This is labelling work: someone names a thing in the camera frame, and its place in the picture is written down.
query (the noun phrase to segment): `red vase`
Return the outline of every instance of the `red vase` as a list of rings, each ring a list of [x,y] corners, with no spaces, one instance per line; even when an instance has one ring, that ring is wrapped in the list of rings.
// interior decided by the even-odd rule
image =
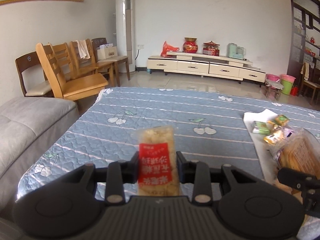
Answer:
[[[196,38],[185,38],[186,42],[183,43],[183,52],[196,53],[198,51],[198,45],[196,44]]]

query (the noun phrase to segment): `red bucket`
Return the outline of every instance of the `red bucket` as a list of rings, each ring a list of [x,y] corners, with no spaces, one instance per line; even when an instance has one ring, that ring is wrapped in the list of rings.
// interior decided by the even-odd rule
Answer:
[[[293,88],[291,89],[290,95],[296,96],[297,93],[298,93],[298,87],[293,87]]]

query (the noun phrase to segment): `sofa cushion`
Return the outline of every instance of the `sofa cushion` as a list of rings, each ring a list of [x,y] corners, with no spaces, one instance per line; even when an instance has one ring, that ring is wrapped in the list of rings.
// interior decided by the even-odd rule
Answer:
[[[76,107],[59,98],[14,98],[0,106],[0,178],[42,133]]]

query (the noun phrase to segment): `green snack packet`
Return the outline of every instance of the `green snack packet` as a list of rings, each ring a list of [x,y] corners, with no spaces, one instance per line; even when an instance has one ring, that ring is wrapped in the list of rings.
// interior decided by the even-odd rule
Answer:
[[[267,124],[265,122],[254,121],[252,133],[270,134],[270,130],[268,129]]]

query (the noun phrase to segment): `red label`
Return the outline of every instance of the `red label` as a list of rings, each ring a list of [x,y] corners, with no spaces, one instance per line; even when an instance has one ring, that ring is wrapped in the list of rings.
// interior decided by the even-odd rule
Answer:
[[[167,143],[139,144],[138,183],[146,186],[164,185],[172,181]]]

